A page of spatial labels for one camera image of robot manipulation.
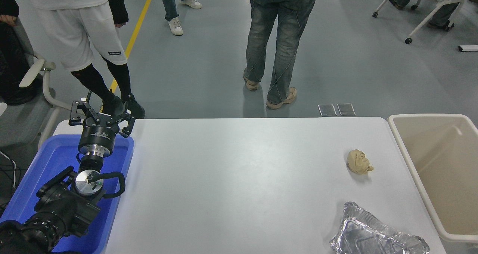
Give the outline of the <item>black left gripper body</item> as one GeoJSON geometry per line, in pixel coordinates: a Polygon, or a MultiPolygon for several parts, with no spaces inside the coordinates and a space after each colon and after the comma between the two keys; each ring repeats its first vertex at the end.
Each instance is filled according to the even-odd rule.
{"type": "Polygon", "coordinates": [[[118,133],[118,125],[94,123],[92,119],[83,122],[83,131],[79,140],[78,149],[86,149],[87,146],[99,145],[106,149],[113,149],[115,138],[118,133]]]}

